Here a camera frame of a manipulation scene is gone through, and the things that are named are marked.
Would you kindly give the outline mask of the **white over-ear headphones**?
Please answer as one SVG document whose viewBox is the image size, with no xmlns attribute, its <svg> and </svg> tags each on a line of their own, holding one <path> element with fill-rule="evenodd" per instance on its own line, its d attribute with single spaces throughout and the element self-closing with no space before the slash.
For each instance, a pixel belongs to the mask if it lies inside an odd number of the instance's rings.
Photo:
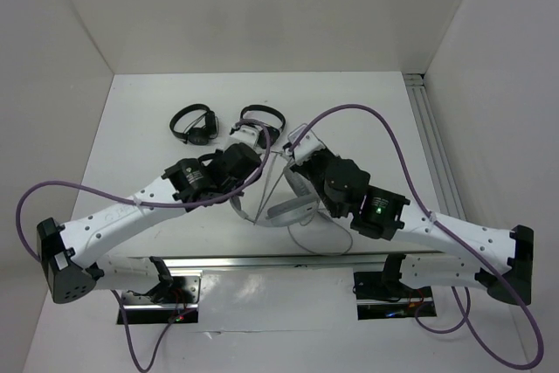
<svg viewBox="0 0 559 373">
<path fill-rule="evenodd" d="M 232 209 L 242 219 L 261 227 L 289 227 L 310 219 L 320 206 L 320 199 L 311 189 L 310 182 L 293 172 L 288 165 L 282 170 L 282 176 L 291 187 L 295 198 L 270 207 L 263 217 L 251 218 L 242 210 L 240 197 L 229 200 Z"/>
</svg>

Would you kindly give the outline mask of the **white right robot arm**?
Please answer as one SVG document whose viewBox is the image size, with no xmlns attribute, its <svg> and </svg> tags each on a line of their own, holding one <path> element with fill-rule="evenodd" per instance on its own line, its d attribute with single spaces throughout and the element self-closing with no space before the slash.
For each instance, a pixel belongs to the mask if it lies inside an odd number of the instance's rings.
<svg viewBox="0 0 559 373">
<path fill-rule="evenodd" d="M 476 287 L 503 303 L 532 300 L 534 232 L 518 224 L 492 229 L 424 210 L 417 200 L 375 187 L 368 172 L 327 148 L 308 154 L 285 150 L 289 169 L 310 182 L 327 213 L 349 218 L 350 228 L 370 239 L 396 240 L 447 255 L 431 273 L 424 263 L 398 254 L 387 259 L 381 285 L 391 296 L 430 285 Z"/>
</svg>

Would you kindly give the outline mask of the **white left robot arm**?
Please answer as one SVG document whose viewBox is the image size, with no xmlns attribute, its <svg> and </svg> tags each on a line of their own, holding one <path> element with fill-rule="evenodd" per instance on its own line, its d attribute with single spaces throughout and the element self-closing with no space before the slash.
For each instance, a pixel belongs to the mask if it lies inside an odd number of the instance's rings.
<svg viewBox="0 0 559 373">
<path fill-rule="evenodd" d="M 162 258 L 112 257 L 109 252 L 198 206 L 227 201 L 247 179 L 259 177 L 261 164 L 256 151 L 235 143 L 224 151 L 178 161 L 122 204 L 63 224 L 53 218 L 42 221 L 37 226 L 39 256 L 52 300 L 70 303 L 95 289 L 166 300 L 179 282 Z"/>
</svg>

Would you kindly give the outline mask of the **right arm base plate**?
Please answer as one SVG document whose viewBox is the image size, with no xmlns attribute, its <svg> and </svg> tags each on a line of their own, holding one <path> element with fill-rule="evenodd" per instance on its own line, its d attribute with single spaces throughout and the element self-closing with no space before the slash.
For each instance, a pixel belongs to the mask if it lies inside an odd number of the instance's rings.
<svg viewBox="0 0 559 373">
<path fill-rule="evenodd" d="M 437 316 L 430 287 L 389 288 L 382 283 L 380 272 L 354 272 L 353 276 L 359 321 L 413 318 L 418 309 L 420 317 Z"/>
</svg>

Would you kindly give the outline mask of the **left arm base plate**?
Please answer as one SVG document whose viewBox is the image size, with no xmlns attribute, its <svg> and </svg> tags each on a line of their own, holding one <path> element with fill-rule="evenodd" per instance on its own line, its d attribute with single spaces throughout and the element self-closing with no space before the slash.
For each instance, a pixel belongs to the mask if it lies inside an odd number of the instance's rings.
<svg viewBox="0 0 559 373">
<path fill-rule="evenodd" d="M 121 300 L 130 325 L 198 323 L 202 273 L 187 271 L 174 278 L 173 287 L 160 297 L 121 292 Z"/>
</svg>

